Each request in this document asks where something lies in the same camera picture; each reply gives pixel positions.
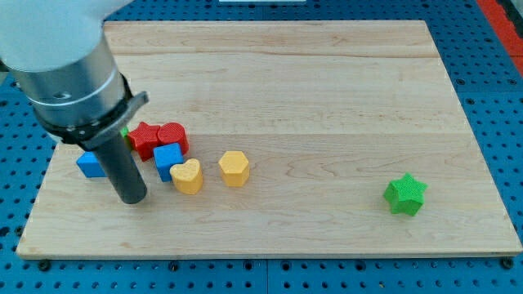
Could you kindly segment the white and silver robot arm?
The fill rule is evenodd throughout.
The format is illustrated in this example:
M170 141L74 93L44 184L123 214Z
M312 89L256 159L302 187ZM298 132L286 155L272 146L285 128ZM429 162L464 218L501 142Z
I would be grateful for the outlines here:
M105 19L127 0L1 3L1 61L32 101L42 127L92 151L124 203L147 187L121 131L147 103L132 94L106 41Z

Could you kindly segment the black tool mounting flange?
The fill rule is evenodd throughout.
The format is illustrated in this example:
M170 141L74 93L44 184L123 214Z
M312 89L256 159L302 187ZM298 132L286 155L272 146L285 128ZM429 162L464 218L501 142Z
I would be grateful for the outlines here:
M120 74L122 81L123 97L108 112L99 118L94 118L85 123L52 122L45 118L45 112L34 110L37 120L44 129L57 136L59 140L68 145L78 145L86 151L99 149L102 145L112 140L130 122L138 109L149 102L145 91L133 95L127 79Z

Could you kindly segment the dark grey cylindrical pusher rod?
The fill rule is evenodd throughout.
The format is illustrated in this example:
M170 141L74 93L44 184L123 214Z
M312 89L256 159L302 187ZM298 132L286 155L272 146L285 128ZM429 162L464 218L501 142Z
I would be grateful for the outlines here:
M136 204L145 198L146 184L123 138L111 138L93 153L123 203Z

